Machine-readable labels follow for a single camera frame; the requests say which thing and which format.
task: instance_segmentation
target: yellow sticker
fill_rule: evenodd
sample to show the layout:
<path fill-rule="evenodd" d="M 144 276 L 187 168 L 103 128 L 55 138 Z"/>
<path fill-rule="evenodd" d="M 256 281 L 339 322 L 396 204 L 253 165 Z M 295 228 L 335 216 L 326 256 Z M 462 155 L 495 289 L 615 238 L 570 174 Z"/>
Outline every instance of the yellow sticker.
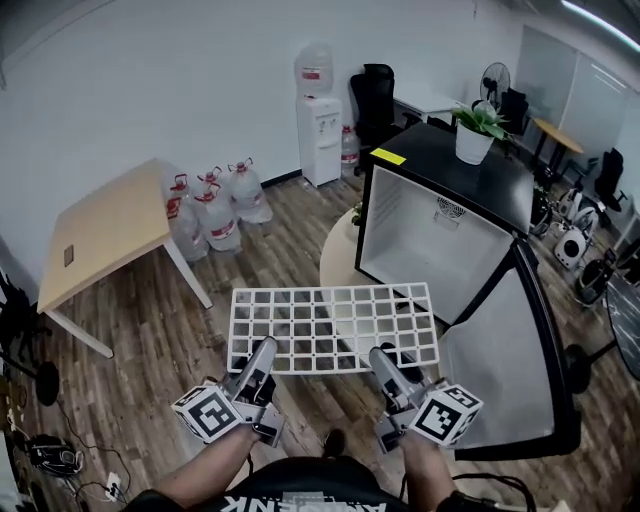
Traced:
<path fill-rule="evenodd" d="M 396 155 L 395 153 L 391 153 L 390 151 L 382 148 L 374 149 L 371 154 L 396 165 L 400 165 L 406 160 L 405 157 Z"/>

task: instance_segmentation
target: ceiling light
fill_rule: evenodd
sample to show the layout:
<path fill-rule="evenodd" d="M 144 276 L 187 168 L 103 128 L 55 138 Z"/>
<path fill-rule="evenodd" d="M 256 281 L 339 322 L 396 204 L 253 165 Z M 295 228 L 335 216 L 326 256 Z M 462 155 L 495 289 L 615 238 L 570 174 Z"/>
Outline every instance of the ceiling light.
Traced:
<path fill-rule="evenodd" d="M 622 87 L 623 89 L 626 89 L 627 86 L 624 85 L 620 80 L 617 80 L 616 77 L 611 76 L 609 73 L 607 73 L 604 69 L 599 68 L 598 66 L 596 66 L 593 62 L 591 63 L 591 67 L 593 69 L 595 69 L 596 71 L 599 71 L 600 73 L 602 73 L 604 76 L 611 78 L 611 80 L 613 80 L 615 83 L 617 83 L 620 87 Z"/>
<path fill-rule="evenodd" d="M 610 87 L 611 89 L 613 89 L 614 91 L 616 91 L 618 94 L 622 94 L 622 92 L 620 91 L 620 89 L 616 89 L 615 85 L 610 84 L 609 82 L 607 82 L 604 78 L 602 78 L 599 75 L 593 75 L 593 78 L 600 80 L 603 84 L 605 84 L 607 87 Z"/>
<path fill-rule="evenodd" d="M 561 0 L 561 2 L 562 2 L 562 5 L 564 5 L 567 9 L 579 14 L 580 16 L 584 16 L 585 18 L 587 18 L 588 20 L 592 21 L 596 25 L 600 25 L 606 31 L 612 33 L 618 39 L 620 39 L 621 41 L 624 41 L 625 43 L 627 43 L 635 51 L 640 52 L 640 44 L 636 43 L 627 34 L 621 32 L 620 30 L 618 30 L 616 27 L 614 27 L 610 23 L 607 23 L 602 18 L 598 18 L 595 14 L 590 13 L 586 9 L 583 9 L 582 7 L 579 7 L 576 4 L 572 4 L 571 2 L 567 2 L 567 0 Z"/>

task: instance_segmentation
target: grid tray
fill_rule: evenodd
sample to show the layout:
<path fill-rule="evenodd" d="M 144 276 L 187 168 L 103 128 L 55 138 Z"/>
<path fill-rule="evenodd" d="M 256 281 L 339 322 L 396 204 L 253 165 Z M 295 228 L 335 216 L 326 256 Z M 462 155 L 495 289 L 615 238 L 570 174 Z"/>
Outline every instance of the grid tray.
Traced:
<path fill-rule="evenodd" d="M 426 283 L 235 289 L 228 371 L 240 372 L 266 336 L 278 342 L 274 374 L 370 371 L 369 351 L 383 343 L 399 368 L 439 361 Z"/>

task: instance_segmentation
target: white flower pot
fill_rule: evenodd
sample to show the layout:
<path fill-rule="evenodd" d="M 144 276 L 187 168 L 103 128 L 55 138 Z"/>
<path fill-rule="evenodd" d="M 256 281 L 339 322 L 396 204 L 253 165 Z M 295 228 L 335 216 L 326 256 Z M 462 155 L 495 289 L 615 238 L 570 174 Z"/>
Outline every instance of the white flower pot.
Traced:
<path fill-rule="evenodd" d="M 346 235 L 349 240 L 351 240 L 354 244 L 358 243 L 358 235 L 360 234 L 360 226 L 355 226 L 351 222 L 349 222 L 346 227 Z"/>
<path fill-rule="evenodd" d="M 458 123 L 456 135 L 456 156 L 471 165 L 480 165 L 487 156 L 493 137 L 480 135 Z"/>

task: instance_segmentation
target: electrical outlet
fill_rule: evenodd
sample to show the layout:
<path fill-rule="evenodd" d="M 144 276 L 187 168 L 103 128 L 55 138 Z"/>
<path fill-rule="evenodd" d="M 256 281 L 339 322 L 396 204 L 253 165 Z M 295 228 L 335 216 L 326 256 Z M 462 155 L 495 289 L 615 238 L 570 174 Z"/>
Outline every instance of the electrical outlet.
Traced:
<path fill-rule="evenodd" d="M 115 473 L 109 473 L 109 479 L 107 480 L 107 489 L 104 491 L 104 495 L 110 501 L 118 501 L 120 498 L 120 494 L 122 493 L 122 489 L 120 489 L 120 477 Z"/>

